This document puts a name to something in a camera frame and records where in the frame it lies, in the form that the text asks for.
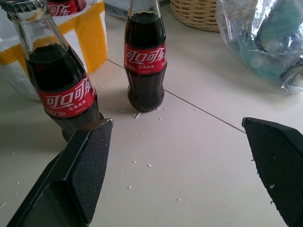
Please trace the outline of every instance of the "wicker basket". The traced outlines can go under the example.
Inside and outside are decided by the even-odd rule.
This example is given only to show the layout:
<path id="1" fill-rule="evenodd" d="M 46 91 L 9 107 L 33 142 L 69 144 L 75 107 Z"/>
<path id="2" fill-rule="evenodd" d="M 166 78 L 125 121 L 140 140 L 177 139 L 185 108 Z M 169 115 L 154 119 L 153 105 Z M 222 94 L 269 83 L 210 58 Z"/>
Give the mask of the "wicker basket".
<path id="1" fill-rule="evenodd" d="M 170 0 L 175 18 L 188 26 L 218 32 L 216 0 Z"/>

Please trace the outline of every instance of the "coca-cola bottle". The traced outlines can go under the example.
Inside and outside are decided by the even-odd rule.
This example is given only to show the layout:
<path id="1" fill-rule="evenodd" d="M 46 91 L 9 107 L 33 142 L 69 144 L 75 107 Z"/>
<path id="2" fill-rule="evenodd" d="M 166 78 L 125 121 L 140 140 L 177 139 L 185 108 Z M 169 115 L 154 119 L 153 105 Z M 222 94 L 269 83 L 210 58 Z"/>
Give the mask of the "coca-cola bottle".
<path id="1" fill-rule="evenodd" d="M 59 32 L 46 1 L 0 0 L 0 5 L 18 32 L 30 81 L 64 138 L 103 119 L 83 64 Z"/>
<path id="2" fill-rule="evenodd" d="M 47 0 L 52 16 L 66 16 L 85 9 L 85 0 Z"/>
<path id="3" fill-rule="evenodd" d="M 158 0 L 131 0 L 124 66 L 129 81 L 128 99 L 140 112 L 155 110 L 164 99 L 165 40 Z"/>

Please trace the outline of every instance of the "red label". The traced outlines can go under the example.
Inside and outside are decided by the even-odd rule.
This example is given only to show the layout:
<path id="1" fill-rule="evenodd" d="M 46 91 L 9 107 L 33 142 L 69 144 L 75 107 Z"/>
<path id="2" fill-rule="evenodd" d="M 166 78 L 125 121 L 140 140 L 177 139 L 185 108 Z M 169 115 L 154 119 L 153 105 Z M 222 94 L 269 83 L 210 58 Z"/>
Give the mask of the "red label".
<path id="1" fill-rule="evenodd" d="M 125 43 L 124 67 L 138 74 L 152 74 L 166 66 L 165 43 L 151 50 L 137 50 Z"/>
<path id="2" fill-rule="evenodd" d="M 53 117 L 69 118 L 86 111 L 95 101 L 96 91 L 87 75 L 74 87 L 58 93 L 39 91 L 45 111 Z"/>
<path id="3" fill-rule="evenodd" d="M 84 0 L 70 0 L 65 2 L 47 2 L 51 9 L 52 16 L 66 16 L 78 13 L 86 7 L 86 1 Z"/>

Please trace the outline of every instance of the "bottle neck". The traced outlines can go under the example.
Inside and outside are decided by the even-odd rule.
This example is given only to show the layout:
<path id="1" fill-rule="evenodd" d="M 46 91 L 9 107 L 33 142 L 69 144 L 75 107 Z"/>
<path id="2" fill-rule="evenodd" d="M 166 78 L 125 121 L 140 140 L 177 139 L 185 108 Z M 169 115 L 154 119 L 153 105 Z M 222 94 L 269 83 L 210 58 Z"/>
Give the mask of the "bottle neck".
<path id="1" fill-rule="evenodd" d="M 59 44 L 67 50 L 69 46 L 50 16 L 49 8 L 46 12 L 42 10 L 21 13 L 10 18 L 19 35 L 24 57 L 27 59 L 38 47 Z"/>
<path id="2" fill-rule="evenodd" d="M 154 13 L 159 18 L 161 17 L 159 1 L 158 0 L 131 0 L 128 16 L 132 17 L 134 14 L 143 12 Z"/>

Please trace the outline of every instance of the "small white fragment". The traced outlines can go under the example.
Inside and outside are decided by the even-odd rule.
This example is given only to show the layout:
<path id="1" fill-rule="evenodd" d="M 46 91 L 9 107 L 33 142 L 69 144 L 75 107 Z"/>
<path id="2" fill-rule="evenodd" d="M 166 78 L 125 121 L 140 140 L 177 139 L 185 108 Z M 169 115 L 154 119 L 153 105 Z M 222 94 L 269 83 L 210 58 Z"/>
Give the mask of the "small white fragment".
<path id="1" fill-rule="evenodd" d="M 141 115 L 141 113 L 138 113 L 138 114 L 134 117 L 134 119 L 137 119 L 140 115 Z"/>
<path id="2" fill-rule="evenodd" d="M 6 206 L 6 202 L 0 205 L 0 209 Z"/>

